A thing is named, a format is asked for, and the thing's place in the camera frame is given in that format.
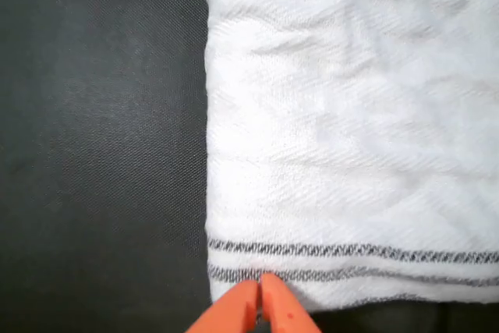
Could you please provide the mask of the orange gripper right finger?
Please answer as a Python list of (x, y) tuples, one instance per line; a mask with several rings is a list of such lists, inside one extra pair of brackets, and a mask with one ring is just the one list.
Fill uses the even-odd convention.
[(300, 301), (277, 275), (263, 274), (260, 287), (262, 312), (273, 333), (321, 333)]

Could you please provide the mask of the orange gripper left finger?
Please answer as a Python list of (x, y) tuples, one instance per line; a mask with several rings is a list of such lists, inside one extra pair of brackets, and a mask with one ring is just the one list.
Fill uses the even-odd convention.
[(259, 284), (244, 281), (205, 310), (186, 333), (245, 333), (257, 325)]

